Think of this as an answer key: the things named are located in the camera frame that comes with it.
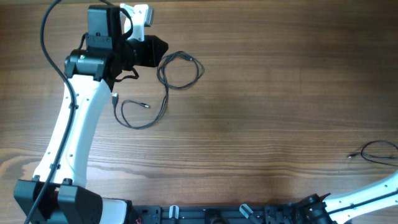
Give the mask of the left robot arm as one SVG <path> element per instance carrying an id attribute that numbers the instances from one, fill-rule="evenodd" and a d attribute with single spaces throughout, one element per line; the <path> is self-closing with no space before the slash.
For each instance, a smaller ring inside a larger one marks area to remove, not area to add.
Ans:
<path id="1" fill-rule="evenodd" d="M 157 67 L 168 49 L 144 32 L 154 10 L 146 4 L 102 1 L 88 8 L 88 31 L 59 71 L 62 106 L 46 152 L 30 180 L 18 180 L 14 198 L 27 223 L 140 223 L 131 201 L 86 188 L 88 156 L 100 114 L 114 84 L 138 78 L 136 67 Z"/>

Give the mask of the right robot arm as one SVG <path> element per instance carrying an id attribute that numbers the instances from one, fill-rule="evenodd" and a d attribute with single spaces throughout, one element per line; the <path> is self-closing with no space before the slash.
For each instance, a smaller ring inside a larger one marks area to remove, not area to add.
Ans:
<path id="1" fill-rule="evenodd" d="M 313 194 L 295 206 L 294 223 L 346 223 L 354 217 L 397 205 L 397 173 L 343 194 Z"/>

